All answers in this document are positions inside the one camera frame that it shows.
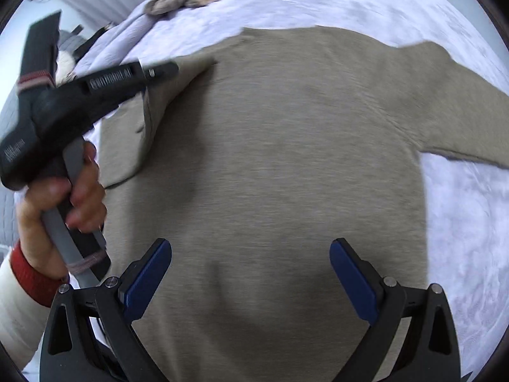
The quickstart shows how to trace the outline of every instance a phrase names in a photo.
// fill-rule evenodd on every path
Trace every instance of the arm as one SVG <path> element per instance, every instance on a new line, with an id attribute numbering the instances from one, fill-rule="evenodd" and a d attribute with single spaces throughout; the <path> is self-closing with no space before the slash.
<path id="1" fill-rule="evenodd" d="M 104 223 L 104 189 L 98 182 L 95 149 L 85 148 L 85 166 L 71 191 L 74 209 L 66 223 L 82 232 Z M 44 332 L 55 292 L 68 281 L 67 268 L 40 220 L 71 190 L 67 179 L 34 182 L 17 208 L 20 242 L 0 267 L 0 342 L 19 369 L 30 361 Z"/>

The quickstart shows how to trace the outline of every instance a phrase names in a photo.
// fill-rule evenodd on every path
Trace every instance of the gray handle grip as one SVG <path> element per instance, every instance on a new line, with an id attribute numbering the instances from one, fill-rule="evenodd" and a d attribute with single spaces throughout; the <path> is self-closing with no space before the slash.
<path id="1" fill-rule="evenodd" d="M 61 157 L 55 158 L 38 178 L 66 177 L 71 184 L 77 181 L 83 168 L 83 138 L 70 143 Z M 94 287 L 107 274 L 111 260 L 106 254 L 106 240 L 100 230 L 82 233 L 70 230 L 65 225 L 68 212 L 72 209 L 69 197 L 57 207 L 42 214 L 42 222 L 49 238 L 57 247 L 69 272 L 80 287 Z"/>

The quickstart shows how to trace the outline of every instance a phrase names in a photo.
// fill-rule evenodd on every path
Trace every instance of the blue gripper pad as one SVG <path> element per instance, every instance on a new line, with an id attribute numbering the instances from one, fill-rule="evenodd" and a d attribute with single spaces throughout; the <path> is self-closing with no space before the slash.
<path id="1" fill-rule="evenodd" d="M 128 323 L 142 318 L 170 264 L 171 245 L 162 240 L 159 248 L 125 293 L 124 317 Z"/>
<path id="2" fill-rule="evenodd" d="M 373 326 L 378 318 L 374 290 L 338 241 L 333 241 L 330 245 L 329 257 L 332 268 L 345 288 L 357 316 Z"/>

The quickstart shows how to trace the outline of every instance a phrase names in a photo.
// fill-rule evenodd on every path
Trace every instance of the mattress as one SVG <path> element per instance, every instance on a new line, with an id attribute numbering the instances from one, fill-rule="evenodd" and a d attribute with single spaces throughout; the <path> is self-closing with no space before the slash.
<path id="1" fill-rule="evenodd" d="M 78 63 L 83 75 L 139 59 L 193 53 L 243 27 L 342 27 L 401 47 L 425 40 L 509 93 L 509 73 L 479 32 L 446 0 L 220 0 L 154 18 L 142 13 L 103 35 Z M 99 131 L 92 139 L 99 144 Z M 509 324 L 509 171 L 422 154 L 429 282 L 445 288 L 462 374 L 475 376 Z"/>

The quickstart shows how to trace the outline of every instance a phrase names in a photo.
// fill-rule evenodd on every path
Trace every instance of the white wall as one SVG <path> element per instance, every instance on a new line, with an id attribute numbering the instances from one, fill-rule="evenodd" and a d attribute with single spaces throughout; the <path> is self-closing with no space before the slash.
<path id="1" fill-rule="evenodd" d="M 19 77 L 21 56 L 30 25 L 58 10 L 62 10 L 60 29 L 71 32 L 81 24 L 84 27 L 81 36 L 88 39 L 94 34 L 95 30 L 85 24 L 78 12 L 62 0 L 24 0 L 0 34 L 0 110 Z"/>

